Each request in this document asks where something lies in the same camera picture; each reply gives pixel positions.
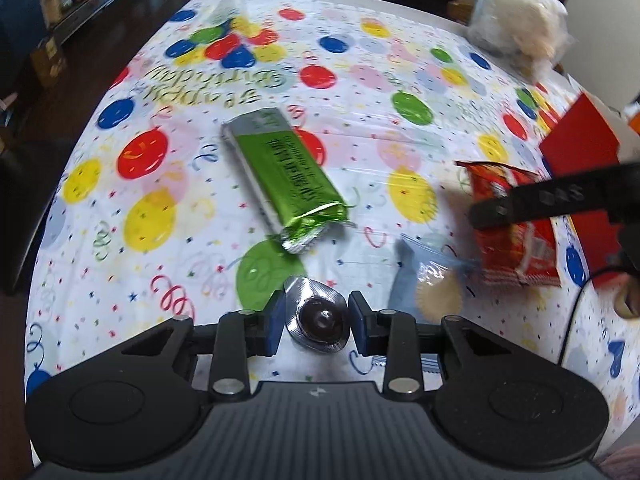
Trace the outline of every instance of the red box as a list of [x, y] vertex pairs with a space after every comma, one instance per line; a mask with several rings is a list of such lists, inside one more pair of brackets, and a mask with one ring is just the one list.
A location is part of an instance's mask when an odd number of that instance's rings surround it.
[[[552, 176], [595, 170], [640, 158], [640, 136], [598, 98], [580, 95], [551, 133], [540, 151]], [[611, 225], [605, 211], [572, 215], [589, 273], [612, 263], [618, 254], [619, 226]], [[612, 279], [603, 275], [595, 286]]]

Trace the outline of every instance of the green object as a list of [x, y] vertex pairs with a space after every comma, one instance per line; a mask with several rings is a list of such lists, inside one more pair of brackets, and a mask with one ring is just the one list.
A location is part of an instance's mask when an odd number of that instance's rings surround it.
[[441, 48], [432, 48], [431, 55], [435, 59], [438, 59], [443, 63], [453, 63], [453, 59], [451, 58], [449, 53], [446, 50], [442, 50]]
[[222, 27], [209, 27], [196, 30], [189, 38], [193, 43], [207, 44], [213, 43], [222, 37]]
[[396, 92], [391, 96], [396, 112], [398, 112], [407, 121], [419, 126], [426, 126], [433, 123], [433, 112], [415, 95], [406, 92]]
[[238, 116], [224, 132], [287, 251], [302, 251], [330, 222], [348, 221], [344, 199], [277, 108]]
[[538, 108], [538, 103], [533, 99], [533, 96], [526, 88], [518, 88], [516, 90], [516, 95], [518, 96], [518, 99], [532, 110], [536, 110]]
[[289, 276], [306, 276], [296, 254], [286, 253], [274, 240], [263, 240], [249, 249], [238, 266], [236, 292], [243, 308], [264, 309], [274, 290]]

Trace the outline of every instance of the table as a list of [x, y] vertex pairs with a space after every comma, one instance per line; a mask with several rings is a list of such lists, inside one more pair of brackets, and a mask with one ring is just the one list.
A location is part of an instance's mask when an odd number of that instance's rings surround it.
[[[233, 7], [245, 14], [214, 43]], [[205, 324], [261, 308], [292, 274], [385, 308], [402, 232], [478, 256], [468, 180], [452, 162], [489, 158], [545, 174], [537, 145], [575, 93], [556, 74], [519, 84], [463, 33], [377, 0], [192, 0], [177, 12], [114, 81], [60, 181], [31, 283], [27, 395], [173, 313]], [[223, 121], [269, 106], [300, 129], [357, 225], [332, 229], [301, 256], [266, 239], [219, 135]], [[496, 287], [462, 312], [552, 361], [584, 279], [569, 221], [554, 227], [562, 287]], [[639, 411], [638, 324], [617, 317], [612, 294], [589, 286], [565, 362], [609, 402], [601, 449]], [[250, 379], [380, 384], [378, 364], [353, 340], [320, 355], [285, 332], [275, 357], [250, 359]], [[203, 358], [194, 383], [206, 370]], [[437, 374], [425, 376], [439, 386]]]

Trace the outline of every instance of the ribbed gray panel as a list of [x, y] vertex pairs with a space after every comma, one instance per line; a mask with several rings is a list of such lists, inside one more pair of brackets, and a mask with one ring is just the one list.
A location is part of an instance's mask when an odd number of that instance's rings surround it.
[[481, 463], [443, 439], [419, 406], [384, 399], [374, 383], [263, 383], [251, 400], [215, 407], [190, 443], [155, 464], [129, 472], [87, 473], [47, 463], [32, 475], [33, 480], [328, 478], [606, 477], [588, 463], [531, 473]]

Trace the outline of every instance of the green snack package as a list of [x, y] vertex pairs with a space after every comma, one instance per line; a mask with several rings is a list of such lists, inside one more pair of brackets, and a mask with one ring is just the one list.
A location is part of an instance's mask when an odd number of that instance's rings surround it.
[[277, 108], [223, 124], [273, 231], [289, 253], [302, 252], [331, 222], [348, 222], [347, 206]]

